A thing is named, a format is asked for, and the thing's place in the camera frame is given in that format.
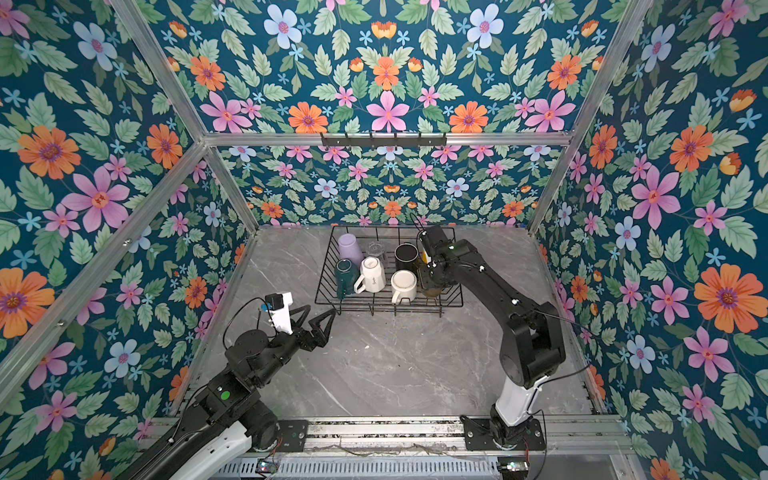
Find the olive green glass cup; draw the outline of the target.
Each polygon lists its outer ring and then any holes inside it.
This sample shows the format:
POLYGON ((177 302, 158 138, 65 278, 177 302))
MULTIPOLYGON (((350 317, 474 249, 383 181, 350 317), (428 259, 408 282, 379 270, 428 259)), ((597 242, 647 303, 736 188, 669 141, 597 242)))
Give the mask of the olive green glass cup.
POLYGON ((426 298, 433 299, 442 295, 443 289, 438 287, 426 288, 422 291, 426 298))

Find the lilac plastic cup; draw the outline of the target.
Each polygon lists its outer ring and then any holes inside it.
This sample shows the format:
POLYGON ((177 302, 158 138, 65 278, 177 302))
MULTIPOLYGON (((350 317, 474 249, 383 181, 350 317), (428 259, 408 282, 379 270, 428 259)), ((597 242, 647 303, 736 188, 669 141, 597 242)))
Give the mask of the lilac plastic cup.
POLYGON ((358 239, 352 233, 342 234, 338 238, 338 251, 341 259, 349 260, 356 267, 360 267, 364 260, 358 239))

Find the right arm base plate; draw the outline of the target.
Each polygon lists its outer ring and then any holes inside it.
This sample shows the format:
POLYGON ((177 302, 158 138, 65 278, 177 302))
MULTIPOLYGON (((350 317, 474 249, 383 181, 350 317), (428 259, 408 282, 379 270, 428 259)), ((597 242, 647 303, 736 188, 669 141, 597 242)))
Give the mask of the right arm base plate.
POLYGON ((546 436, 539 420, 529 417, 520 425, 509 427, 490 417, 459 417, 469 451, 544 451, 546 436))

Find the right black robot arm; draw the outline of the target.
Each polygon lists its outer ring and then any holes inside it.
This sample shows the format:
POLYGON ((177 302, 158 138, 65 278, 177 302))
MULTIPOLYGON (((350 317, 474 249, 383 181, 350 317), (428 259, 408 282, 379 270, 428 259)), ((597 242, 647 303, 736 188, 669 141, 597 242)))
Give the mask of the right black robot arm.
POLYGON ((471 242, 451 240, 438 226, 420 231, 418 239, 428 257, 429 281, 468 289, 501 328, 499 361, 506 380, 490 411, 489 432, 498 446, 511 448, 529 429, 541 388, 566 360, 558 309, 523 295, 471 242))

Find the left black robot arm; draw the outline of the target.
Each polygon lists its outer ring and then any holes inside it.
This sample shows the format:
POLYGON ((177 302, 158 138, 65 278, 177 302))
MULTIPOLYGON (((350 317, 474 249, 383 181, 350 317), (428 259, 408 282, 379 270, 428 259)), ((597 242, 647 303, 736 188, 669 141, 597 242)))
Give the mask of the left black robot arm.
POLYGON ((300 350, 323 348, 337 315, 313 318, 309 306, 289 311, 293 332, 242 333, 225 351, 225 368, 199 388, 180 419, 141 454, 119 479, 209 479, 251 449, 272 451, 279 442, 275 413, 262 401, 265 388, 300 350))

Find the clear glass cup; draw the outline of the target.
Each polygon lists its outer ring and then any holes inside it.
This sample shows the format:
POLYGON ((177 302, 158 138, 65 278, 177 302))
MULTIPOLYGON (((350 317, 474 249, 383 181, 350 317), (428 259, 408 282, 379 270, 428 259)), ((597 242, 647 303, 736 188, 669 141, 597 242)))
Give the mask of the clear glass cup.
POLYGON ((386 261, 386 247, 379 241, 370 242, 367 245, 366 254, 370 257, 379 259, 381 262, 386 261))

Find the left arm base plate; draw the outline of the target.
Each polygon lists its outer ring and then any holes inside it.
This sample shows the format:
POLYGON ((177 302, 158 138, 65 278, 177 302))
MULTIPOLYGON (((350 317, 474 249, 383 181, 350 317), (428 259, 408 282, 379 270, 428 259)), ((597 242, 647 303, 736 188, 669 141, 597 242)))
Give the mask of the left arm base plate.
POLYGON ((269 445, 269 453, 300 453, 305 449, 308 439, 309 421, 278 420, 275 427, 274 441, 269 445))

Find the cream mug green outside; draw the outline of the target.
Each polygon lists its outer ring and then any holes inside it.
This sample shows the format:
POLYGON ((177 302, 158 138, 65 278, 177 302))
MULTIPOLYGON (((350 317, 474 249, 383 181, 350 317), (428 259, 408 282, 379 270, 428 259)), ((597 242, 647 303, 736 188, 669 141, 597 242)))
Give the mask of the cream mug green outside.
POLYGON ((355 294, 355 283, 359 277, 358 266, 350 259, 339 259, 335 265, 336 297, 343 301, 355 294))

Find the red mug white outside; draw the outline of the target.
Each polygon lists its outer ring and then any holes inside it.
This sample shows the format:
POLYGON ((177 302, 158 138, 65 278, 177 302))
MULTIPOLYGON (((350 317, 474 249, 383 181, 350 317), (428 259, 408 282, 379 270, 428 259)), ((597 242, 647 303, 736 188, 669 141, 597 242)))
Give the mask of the red mug white outside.
POLYGON ((412 304, 417 295, 418 280, 409 270, 398 270, 391 277, 393 305, 412 304))

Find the cream white mug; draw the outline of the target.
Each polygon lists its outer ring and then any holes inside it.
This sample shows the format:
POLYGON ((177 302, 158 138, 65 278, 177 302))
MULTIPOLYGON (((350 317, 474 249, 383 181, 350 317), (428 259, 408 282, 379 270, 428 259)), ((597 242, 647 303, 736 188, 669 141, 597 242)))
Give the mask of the cream white mug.
POLYGON ((377 257, 366 257, 360 265, 360 275, 354 284, 354 292, 378 293, 386 286, 384 266, 377 257))

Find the black mug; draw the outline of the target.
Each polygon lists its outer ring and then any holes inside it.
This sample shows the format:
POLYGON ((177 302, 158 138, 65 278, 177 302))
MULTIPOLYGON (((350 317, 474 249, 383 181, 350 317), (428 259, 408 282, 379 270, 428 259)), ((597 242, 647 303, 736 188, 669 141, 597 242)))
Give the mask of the black mug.
POLYGON ((395 265, 397 271, 418 273, 419 250, 412 243, 401 243, 395 249, 395 265))

